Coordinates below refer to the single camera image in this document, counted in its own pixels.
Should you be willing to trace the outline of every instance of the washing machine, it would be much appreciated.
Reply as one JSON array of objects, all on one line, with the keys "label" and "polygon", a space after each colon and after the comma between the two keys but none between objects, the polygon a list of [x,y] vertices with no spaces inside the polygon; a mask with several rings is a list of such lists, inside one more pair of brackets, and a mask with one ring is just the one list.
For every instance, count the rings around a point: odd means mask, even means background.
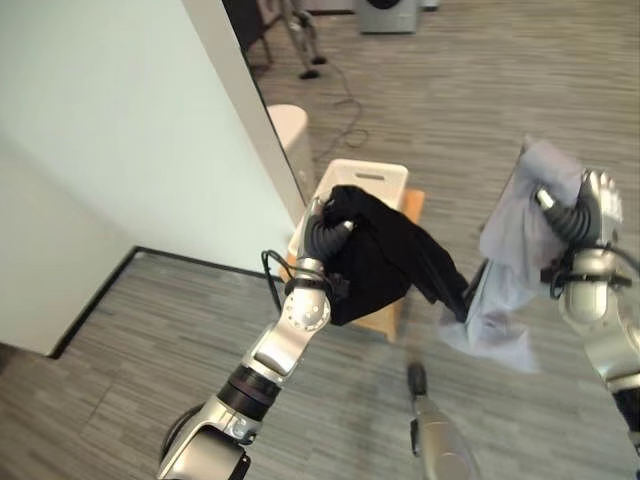
[{"label": "washing machine", "polygon": [[360,33],[414,33],[420,0],[355,0]]}]

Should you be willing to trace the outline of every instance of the gray cloth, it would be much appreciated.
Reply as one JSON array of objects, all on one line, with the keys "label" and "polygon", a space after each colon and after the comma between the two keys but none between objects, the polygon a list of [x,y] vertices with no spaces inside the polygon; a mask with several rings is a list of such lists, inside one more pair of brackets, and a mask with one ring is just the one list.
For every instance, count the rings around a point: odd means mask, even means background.
[{"label": "gray cloth", "polygon": [[583,167],[576,159],[545,141],[526,140],[523,153],[496,209],[480,236],[480,251],[488,262],[473,298],[466,323],[443,315],[440,337],[469,355],[492,358],[520,371],[538,371],[527,329],[508,314],[539,293],[540,270],[565,250],[551,231],[533,198],[544,185],[565,205],[573,205]]}]

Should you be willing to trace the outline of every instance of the black joint ring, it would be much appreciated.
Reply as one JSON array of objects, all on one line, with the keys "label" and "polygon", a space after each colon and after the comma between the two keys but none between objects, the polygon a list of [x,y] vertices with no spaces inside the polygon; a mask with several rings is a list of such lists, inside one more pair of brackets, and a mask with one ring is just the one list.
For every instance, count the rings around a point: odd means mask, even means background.
[{"label": "black joint ring", "polygon": [[331,296],[331,294],[333,293],[331,284],[329,282],[326,282],[325,280],[312,280],[310,278],[293,277],[284,286],[284,294],[289,295],[293,291],[293,289],[296,287],[324,290],[327,296]]}]

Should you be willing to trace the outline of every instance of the tripod leg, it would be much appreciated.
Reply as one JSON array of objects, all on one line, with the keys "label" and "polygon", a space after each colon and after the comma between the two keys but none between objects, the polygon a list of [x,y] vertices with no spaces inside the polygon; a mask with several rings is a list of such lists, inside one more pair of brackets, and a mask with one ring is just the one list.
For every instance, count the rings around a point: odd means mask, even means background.
[{"label": "tripod leg", "polygon": [[304,41],[304,29],[302,25],[298,23],[299,20],[295,14],[294,6],[289,2],[289,0],[280,0],[280,10],[282,11],[284,24],[287,29],[287,34],[291,39],[291,43],[293,44],[293,48],[305,68],[305,71],[301,73],[299,77],[302,80],[319,77],[320,73],[311,68],[311,63],[307,57],[306,44]]}]

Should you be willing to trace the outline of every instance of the wooden stool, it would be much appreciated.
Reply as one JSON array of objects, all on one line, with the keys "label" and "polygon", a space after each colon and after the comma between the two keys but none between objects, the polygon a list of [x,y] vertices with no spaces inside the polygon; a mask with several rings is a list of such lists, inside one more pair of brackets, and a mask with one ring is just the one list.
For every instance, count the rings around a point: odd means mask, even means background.
[{"label": "wooden stool", "polygon": [[[406,189],[404,191],[404,198],[402,201],[402,213],[404,213],[409,220],[413,223],[417,223],[422,213],[422,206],[424,204],[425,193],[420,190]],[[296,259],[293,255],[287,255],[287,262],[294,265]],[[280,270],[280,276],[286,282],[289,280],[288,275],[284,269]],[[368,328],[376,332],[384,333],[389,343],[395,343],[397,339],[397,323],[402,312],[402,302],[404,298],[396,300],[395,302],[381,308],[377,312],[370,313],[364,317],[360,317],[357,320],[351,322],[351,324],[358,325],[362,328]]]}]

